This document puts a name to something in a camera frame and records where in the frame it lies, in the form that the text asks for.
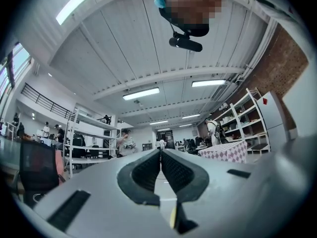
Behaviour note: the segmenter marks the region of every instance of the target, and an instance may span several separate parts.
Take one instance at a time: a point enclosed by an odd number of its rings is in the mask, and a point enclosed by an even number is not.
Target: linear light fixture
[[[208,86],[208,85],[223,85],[225,84],[225,82],[226,81],[224,79],[193,81],[192,87]]]
[[[190,124],[185,124],[185,125],[180,125],[180,127],[185,127],[185,126],[189,126],[189,125],[192,125],[192,123],[190,123]]]
[[[150,123],[150,125],[153,125],[153,124],[158,124],[158,123],[163,123],[163,122],[168,122],[168,120],[166,120],[166,121],[157,121],[157,122],[152,122],[152,123]]]
[[[66,18],[85,0],[70,0],[64,8],[59,12],[56,20],[61,25]]]
[[[198,117],[198,116],[200,116],[200,114],[192,115],[192,116],[187,116],[187,117],[182,117],[182,119],[187,119],[187,118],[192,118],[192,117]]]
[[[170,130],[170,128],[168,128],[168,129],[158,129],[158,131],[164,131],[164,130]]]
[[[151,95],[151,94],[155,94],[155,93],[159,93],[159,88],[158,87],[155,87],[155,88],[152,88],[152,89],[148,89],[148,90],[142,90],[142,91],[139,91],[139,92],[136,92],[136,93],[123,95],[123,98],[126,101],[128,101],[128,100],[140,98],[140,97]]]

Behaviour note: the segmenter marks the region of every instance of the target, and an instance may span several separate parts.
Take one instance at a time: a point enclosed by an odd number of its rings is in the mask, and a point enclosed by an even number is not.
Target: chair armrest
[[[62,177],[61,175],[58,175],[58,178],[61,180],[61,182],[66,182],[66,180],[64,179],[64,177]]]
[[[16,174],[14,175],[13,178],[13,182],[11,185],[11,189],[14,193],[16,193],[17,196],[19,196],[19,192],[18,192],[18,180],[19,180],[19,176],[20,176],[20,171],[17,171]]]

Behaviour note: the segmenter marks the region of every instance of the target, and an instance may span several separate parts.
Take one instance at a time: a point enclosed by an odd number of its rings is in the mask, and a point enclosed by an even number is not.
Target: fluorescent light
[[[192,116],[187,116],[187,117],[182,117],[182,119],[191,118],[191,117],[198,117],[198,116],[200,116],[200,114],[192,115]]]
[[[152,122],[152,123],[150,123],[150,125],[153,125],[153,124],[158,124],[158,123],[163,123],[163,122],[168,122],[168,121],[166,120],[166,121],[157,121],[157,122]]]
[[[225,82],[226,81],[224,79],[193,81],[192,87],[207,86],[207,85],[223,85]]]
[[[190,123],[190,124],[185,124],[185,125],[180,125],[180,127],[189,126],[189,125],[192,125],[192,123]]]
[[[144,90],[144,91],[140,91],[140,92],[136,92],[136,93],[131,93],[131,94],[127,94],[124,95],[123,98],[128,101],[128,100],[132,100],[132,99],[136,99],[139,97],[143,97],[143,96],[147,96],[147,95],[151,95],[151,94],[155,94],[155,93],[159,93],[159,88],[152,88],[149,90]]]
[[[66,18],[85,0],[70,0],[64,8],[59,12],[56,20],[61,25]]]

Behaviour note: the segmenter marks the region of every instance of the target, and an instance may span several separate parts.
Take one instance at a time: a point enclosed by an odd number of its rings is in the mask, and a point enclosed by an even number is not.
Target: metal shelving unit
[[[235,104],[231,103],[230,104],[230,108],[228,110],[226,110],[224,113],[222,113],[221,115],[219,115],[217,118],[215,118],[215,120],[219,121],[220,119],[222,119],[226,115],[233,114],[234,117],[232,119],[230,119],[229,121],[226,121],[225,123],[223,123],[222,126],[225,126],[225,125],[228,125],[230,123],[236,122],[237,123],[236,128],[228,130],[225,133],[228,134],[230,132],[240,131],[241,138],[229,140],[229,142],[257,139],[258,140],[258,144],[250,146],[248,148],[248,151],[252,151],[252,153],[253,153],[253,151],[260,151],[260,154],[262,154],[263,150],[270,151],[270,145],[269,145],[269,138],[268,138],[268,135],[267,135],[267,130],[266,130],[266,126],[265,126],[265,123],[264,123],[264,119],[262,117],[262,114],[261,114],[260,109],[258,107],[257,101],[255,99],[256,95],[259,95],[260,97],[261,97],[261,95],[260,95],[259,91],[257,90],[257,88],[254,89],[254,90],[249,90],[247,88],[246,90],[247,90],[247,94],[246,95],[244,95],[237,103],[235,103]],[[250,108],[245,110],[243,105],[246,104],[250,100],[252,100],[253,105]],[[242,108],[242,110],[243,110],[242,113],[237,114],[237,111],[236,111],[237,108]],[[254,110],[256,110],[258,112],[258,115],[259,115],[260,118],[257,119],[257,120],[254,120],[254,121],[249,121],[247,114],[249,114],[250,112],[252,112]],[[246,116],[246,120],[248,121],[248,123],[241,123],[240,122],[240,119],[241,119],[242,116]],[[251,136],[246,136],[244,134],[244,132],[243,132],[243,128],[252,126],[253,124],[258,123],[258,122],[262,123],[263,132],[260,132],[258,134],[251,135]],[[267,146],[264,147],[261,150],[252,150],[251,148],[253,148],[256,145],[260,145],[261,144],[261,138],[263,138],[263,137],[265,137],[265,141],[266,141]]]
[[[109,130],[110,132],[115,130],[115,135],[116,135],[117,130],[120,130],[120,133],[116,137],[113,137],[113,136],[104,136],[104,135],[100,135],[100,134],[86,132],[85,130],[82,130],[82,129],[76,127],[76,125],[79,124],[79,123],[77,123],[77,121],[84,122],[84,123],[87,123],[89,125],[102,128],[103,130]],[[69,144],[66,143],[67,132],[70,132],[70,143]],[[64,145],[63,145],[63,159],[64,159],[64,161],[66,161],[66,165],[68,163],[70,165],[70,177],[71,178],[73,177],[73,171],[72,171],[73,164],[94,164],[94,163],[101,163],[101,162],[109,161],[108,159],[102,159],[102,158],[92,159],[92,160],[86,159],[86,158],[72,158],[73,149],[77,148],[77,149],[99,150],[99,151],[109,150],[109,151],[114,151],[114,152],[117,150],[117,147],[93,148],[93,147],[89,147],[89,146],[75,146],[75,145],[73,145],[74,133],[78,133],[78,134],[90,136],[90,137],[101,138],[101,139],[113,140],[111,142],[111,144],[113,145],[113,144],[116,144],[115,140],[117,140],[119,138],[119,136],[121,135],[121,128],[114,127],[114,126],[106,124],[104,122],[95,120],[94,118],[91,118],[87,115],[84,115],[84,114],[80,113],[80,109],[78,109],[76,112],[70,113],[68,116],[68,121],[67,121],[66,129],[65,129]],[[65,154],[64,154],[66,147],[69,147],[69,157],[65,156]]]

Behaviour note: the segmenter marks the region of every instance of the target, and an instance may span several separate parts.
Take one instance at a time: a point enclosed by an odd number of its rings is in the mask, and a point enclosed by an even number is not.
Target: brick wall
[[[282,98],[293,86],[307,65],[308,61],[302,50],[278,24],[260,62],[227,103],[236,103],[246,94],[246,88],[254,89],[257,87],[262,95],[268,91],[273,91],[281,102],[286,117],[287,129],[293,129],[296,127],[295,122],[284,105]],[[219,115],[219,111],[215,112],[211,118]],[[204,123],[198,126],[198,130],[200,135],[207,133]]]

